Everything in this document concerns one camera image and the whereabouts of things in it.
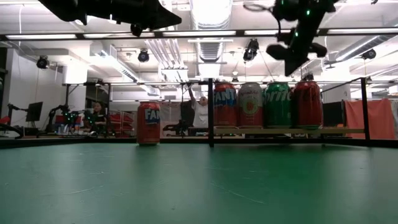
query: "red soda can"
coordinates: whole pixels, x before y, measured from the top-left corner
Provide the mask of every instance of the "red soda can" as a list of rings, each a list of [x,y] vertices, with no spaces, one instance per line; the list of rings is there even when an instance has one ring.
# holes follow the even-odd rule
[[[320,88],[315,81],[298,82],[293,90],[293,116],[298,128],[318,129],[323,125]]]
[[[160,106],[156,102],[141,102],[137,112],[137,143],[160,142]]]
[[[236,90],[231,83],[217,83],[214,89],[214,126],[236,126]]]

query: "red chair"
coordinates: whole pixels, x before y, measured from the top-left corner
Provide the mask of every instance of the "red chair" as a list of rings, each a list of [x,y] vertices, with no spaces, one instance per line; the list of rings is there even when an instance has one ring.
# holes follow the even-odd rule
[[[0,119],[0,124],[7,124],[10,121],[10,118],[8,116],[5,116]]]

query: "wooden shelf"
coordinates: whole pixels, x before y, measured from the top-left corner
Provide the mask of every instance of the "wooden shelf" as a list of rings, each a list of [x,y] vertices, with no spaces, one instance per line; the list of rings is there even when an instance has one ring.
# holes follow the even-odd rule
[[[349,134],[364,133],[364,129],[322,128],[322,129],[225,129],[215,128],[214,134]]]

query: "computer monitor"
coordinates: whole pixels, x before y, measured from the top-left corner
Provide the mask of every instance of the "computer monitor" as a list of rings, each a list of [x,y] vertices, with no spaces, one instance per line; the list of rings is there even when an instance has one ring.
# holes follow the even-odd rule
[[[43,102],[31,103],[27,109],[26,122],[40,121]]]

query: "man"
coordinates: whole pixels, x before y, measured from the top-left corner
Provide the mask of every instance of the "man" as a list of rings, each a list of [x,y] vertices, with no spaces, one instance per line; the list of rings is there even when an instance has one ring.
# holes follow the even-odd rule
[[[189,95],[192,101],[192,109],[195,110],[195,117],[193,119],[194,128],[208,128],[208,105],[207,98],[201,97],[199,102],[195,99],[192,92],[192,86],[188,85]]]

